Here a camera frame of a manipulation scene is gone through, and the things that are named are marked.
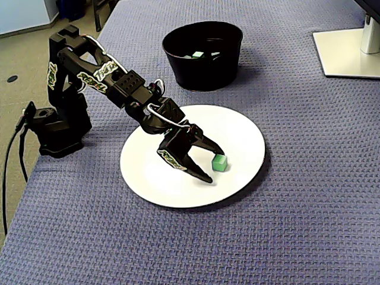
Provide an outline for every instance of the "monitor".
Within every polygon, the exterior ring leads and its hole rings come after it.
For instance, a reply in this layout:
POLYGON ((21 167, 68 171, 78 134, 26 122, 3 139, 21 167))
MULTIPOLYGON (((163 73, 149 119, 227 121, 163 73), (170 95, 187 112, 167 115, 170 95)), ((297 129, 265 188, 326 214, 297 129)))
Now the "monitor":
POLYGON ((365 11, 364 28, 313 33, 328 77, 380 78, 380 0, 355 0, 365 11))

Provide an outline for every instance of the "fabric texture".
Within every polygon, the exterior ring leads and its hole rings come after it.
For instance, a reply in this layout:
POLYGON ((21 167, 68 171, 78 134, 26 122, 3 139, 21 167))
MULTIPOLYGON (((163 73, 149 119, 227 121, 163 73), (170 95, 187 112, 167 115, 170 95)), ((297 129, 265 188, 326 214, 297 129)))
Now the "fabric texture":
POLYGON ((380 284, 380 82, 326 78, 312 38, 363 19, 352 0, 119 2, 99 37, 106 50, 147 82, 162 78, 180 106, 225 106, 252 119, 265 137, 264 165, 216 205, 144 201, 119 169, 138 124, 87 89, 85 147, 39 158, 0 256, 0 283, 380 284), (162 49, 168 32, 203 20, 244 33, 237 78, 209 93, 180 88, 162 49))

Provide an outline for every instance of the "green cube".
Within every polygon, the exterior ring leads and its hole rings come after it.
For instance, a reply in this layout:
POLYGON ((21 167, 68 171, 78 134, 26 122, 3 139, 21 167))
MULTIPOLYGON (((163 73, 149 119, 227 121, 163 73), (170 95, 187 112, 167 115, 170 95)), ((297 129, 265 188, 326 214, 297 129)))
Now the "green cube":
POLYGON ((193 58, 202 58, 202 57, 204 57, 204 52, 194 52, 192 54, 192 57, 193 58))
POLYGON ((227 168, 227 157, 221 154, 216 154, 213 159, 213 170, 224 172, 227 168))

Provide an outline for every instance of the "black bucket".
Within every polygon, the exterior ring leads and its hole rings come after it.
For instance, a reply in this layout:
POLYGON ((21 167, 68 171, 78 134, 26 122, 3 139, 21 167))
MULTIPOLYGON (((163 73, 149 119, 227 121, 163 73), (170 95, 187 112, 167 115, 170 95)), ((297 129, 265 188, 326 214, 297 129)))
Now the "black bucket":
POLYGON ((181 87, 211 91, 235 79, 242 39, 238 27, 207 21, 171 31, 162 46, 181 87))

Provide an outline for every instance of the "robotic arm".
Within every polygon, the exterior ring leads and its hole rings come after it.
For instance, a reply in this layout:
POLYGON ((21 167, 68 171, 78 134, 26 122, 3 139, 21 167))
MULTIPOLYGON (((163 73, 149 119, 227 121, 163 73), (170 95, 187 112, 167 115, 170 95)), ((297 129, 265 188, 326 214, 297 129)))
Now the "robotic arm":
POLYGON ((49 101, 55 109, 36 109, 31 104, 26 117, 27 127, 40 141, 41 155, 60 158, 83 147, 81 139, 92 127, 81 93, 88 85, 118 108, 124 108, 146 133, 164 134, 157 153, 173 168, 208 183, 213 181, 188 152, 193 145, 215 154, 224 154, 223 150, 198 126, 184 120, 185 114, 172 99, 162 97, 162 80, 146 87, 145 80, 135 71, 127 71, 94 38, 80 35, 74 26, 51 36, 49 47, 47 85, 49 101), (86 52, 95 58, 96 64, 80 58, 86 52))

